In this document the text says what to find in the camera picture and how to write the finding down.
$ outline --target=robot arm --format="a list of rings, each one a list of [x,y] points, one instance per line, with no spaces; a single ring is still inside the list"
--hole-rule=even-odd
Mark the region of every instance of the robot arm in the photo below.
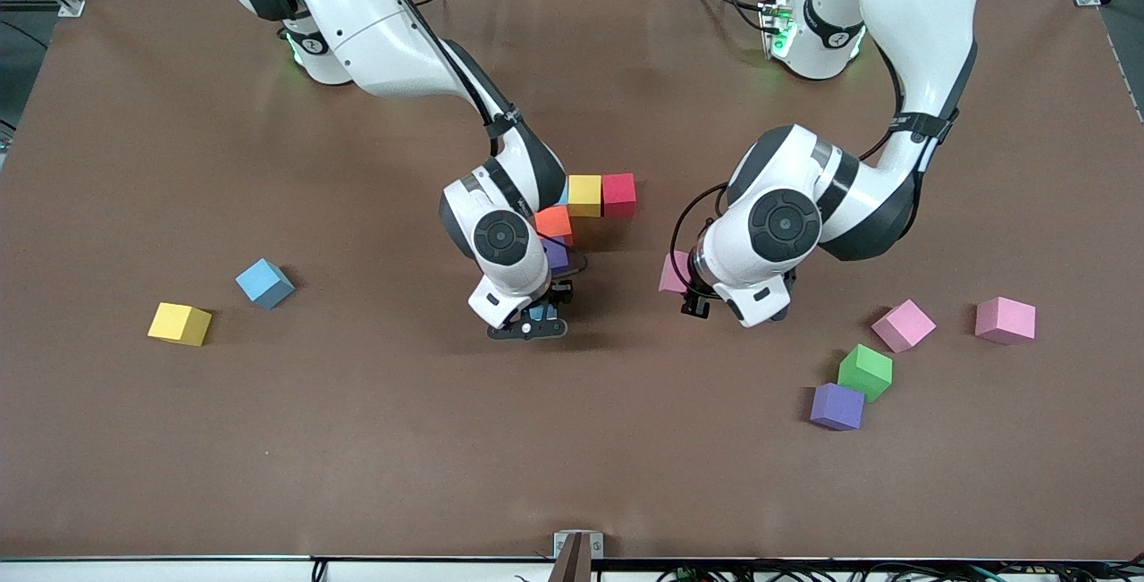
[[[841,261],[887,252],[908,231],[934,151],[972,69],[977,0],[859,0],[898,89],[877,166],[801,126],[755,142],[728,182],[728,210],[691,252],[685,312],[720,297],[744,326],[781,314],[787,281],[815,245]]]
[[[531,218],[559,200],[564,169],[469,53],[438,39],[412,0],[240,1],[262,18],[281,21],[299,64],[315,80],[352,80],[375,96],[468,101],[493,153],[445,188],[439,215],[484,273],[469,305],[496,330],[549,292],[551,273]],[[564,329],[555,326],[551,336]]]

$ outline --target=green cube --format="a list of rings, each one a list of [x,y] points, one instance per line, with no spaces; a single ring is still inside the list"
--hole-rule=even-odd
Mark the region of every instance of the green cube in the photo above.
[[[893,383],[893,359],[879,354],[869,346],[855,346],[839,365],[839,385],[861,391],[867,404],[882,396],[890,383]]]

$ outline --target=brown paper mat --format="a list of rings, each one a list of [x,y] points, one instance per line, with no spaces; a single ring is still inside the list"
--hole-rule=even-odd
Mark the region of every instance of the brown paper mat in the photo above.
[[[0,555],[529,555],[567,527],[618,557],[1139,550],[1144,133],[1096,11],[982,0],[917,226],[815,253],[754,330],[656,292],[675,218],[770,127],[865,150],[877,56],[796,80],[712,0],[426,13],[569,172],[642,182],[634,220],[574,224],[569,337],[494,344],[466,306],[436,215],[486,153],[463,102],[320,88],[233,0],[89,0],[0,174]],[[261,256],[300,286],[271,312],[233,282]],[[972,337],[999,294],[1035,344]],[[906,297],[939,329],[863,430],[804,422]],[[159,301],[212,310],[208,345],[146,338]]]

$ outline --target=yellow cube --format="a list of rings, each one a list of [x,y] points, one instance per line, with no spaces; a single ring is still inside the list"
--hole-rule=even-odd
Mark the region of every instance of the yellow cube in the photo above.
[[[148,336],[160,341],[178,342],[180,345],[202,345],[210,326],[210,313],[197,310],[191,305],[172,305],[160,302],[159,310],[151,321]]]
[[[603,180],[599,175],[569,175],[569,215],[599,218]]]

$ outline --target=red cube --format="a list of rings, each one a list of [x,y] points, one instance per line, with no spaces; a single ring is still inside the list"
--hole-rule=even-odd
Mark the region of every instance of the red cube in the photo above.
[[[630,218],[636,215],[636,176],[634,174],[604,175],[605,218]]]

